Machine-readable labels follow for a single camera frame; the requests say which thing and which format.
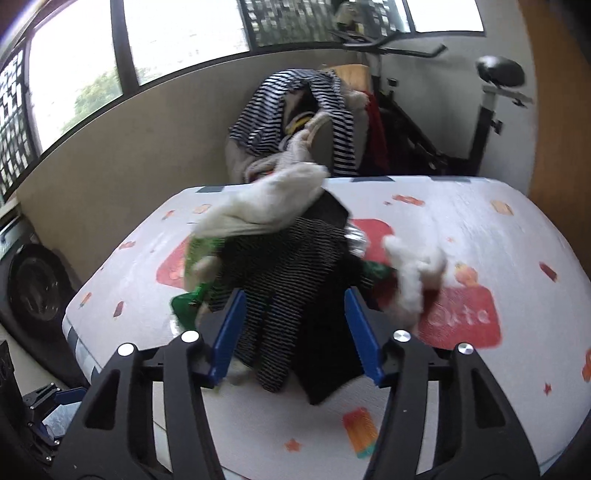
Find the star print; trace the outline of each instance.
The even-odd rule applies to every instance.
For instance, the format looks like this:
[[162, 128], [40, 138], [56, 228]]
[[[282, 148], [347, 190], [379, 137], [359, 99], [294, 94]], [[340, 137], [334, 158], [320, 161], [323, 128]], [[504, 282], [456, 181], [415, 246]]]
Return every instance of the star print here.
[[284, 445], [288, 452], [299, 452], [301, 449], [301, 443], [296, 442], [295, 439], [291, 439]]

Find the wooden door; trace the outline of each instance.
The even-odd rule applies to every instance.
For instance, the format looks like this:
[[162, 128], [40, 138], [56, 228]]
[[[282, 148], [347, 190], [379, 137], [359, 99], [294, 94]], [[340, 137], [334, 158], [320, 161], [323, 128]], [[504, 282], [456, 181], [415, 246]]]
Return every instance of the wooden door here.
[[545, 0], [519, 0], [538, 83], [530, 198], [591, 276], [591, 64]]

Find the clothing pile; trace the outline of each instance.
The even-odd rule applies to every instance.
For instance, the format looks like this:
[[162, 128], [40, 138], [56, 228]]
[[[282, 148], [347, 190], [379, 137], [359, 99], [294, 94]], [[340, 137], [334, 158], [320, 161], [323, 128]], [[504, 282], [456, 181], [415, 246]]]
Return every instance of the clothing pile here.
[[391, 266], [362, 260], [364, 234], [322, 188], [327, 176], [321, 165], [296, 163], [202, 214], [186, 252], [188, 293], [172, 302], [183, 328], [199, 328], [205, 313], [223, 309], [241, 288], [246, 319], [235, 357], [270, 392], [281, 391], [292, 371], [311, 404], [363, 374], [345, 319], [345, 291], [357, 287], [377, 309], [372, 288], [392, 281], [395, 267], [398, 294], [386, 311], [393, 326], [412, 328], [423, 309], [423, 285], [431, 279], [437, 287], [445, 268], [440, 250], [420, 255], [396, 237], [384, 240]]
[[333, 71], [286, 70], [267, 78], [230, 129], [233, 183], [250, 183], [294, 163], [315, 162], [355, 176], [368, 136], [369, 99]]

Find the window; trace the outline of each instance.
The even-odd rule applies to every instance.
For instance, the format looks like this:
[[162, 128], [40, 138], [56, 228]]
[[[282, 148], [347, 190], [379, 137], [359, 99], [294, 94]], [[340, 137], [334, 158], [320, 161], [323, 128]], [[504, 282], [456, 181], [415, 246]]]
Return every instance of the window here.
[[42, 150], [121, 95], [109, 0], [77, 0], [40, 25], [29, 86]]
[[24, 95], [24, 52], [17, 50], [0, 72], [0, 190], [5, 195], [34, 161]]
[[[395, 31], [401, 37], [484, 32], [476, 0], [349, 2], [356, 32], [370, 38]], [[1, 196], [9, 196], [60, 137], [122, 96], [120, 74], [125, 94], [131, 96], [140, 91], [134, 71], [143, 85], [249, 49], [337, 43], [342, 40], [331, 30], [337, 27], [335, 10], [341, 4], [343, 0], [46, 2], [22, 37], [10, 39], [18, 43], [1, 66]]]
[[417, 32], [474, 31], [484, 27], [475, 0], [407, 0]]
[[125, 0], [125, 21], [141, 85], [248, 51], [237, 0]]
[[330, 0], [244, 0], [259, 47], [285, 43], [335, 41]]

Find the washing machine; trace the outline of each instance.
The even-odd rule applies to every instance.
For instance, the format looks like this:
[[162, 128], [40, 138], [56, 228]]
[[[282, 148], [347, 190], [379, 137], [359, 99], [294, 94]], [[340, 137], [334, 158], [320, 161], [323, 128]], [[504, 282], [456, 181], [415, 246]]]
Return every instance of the washing machine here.
[[0, 207], [0, 323], [33, 359], [70, 388], [88, 385], [61, 332], [73, 296], [64, 265], [41, 245], [18, 203]]

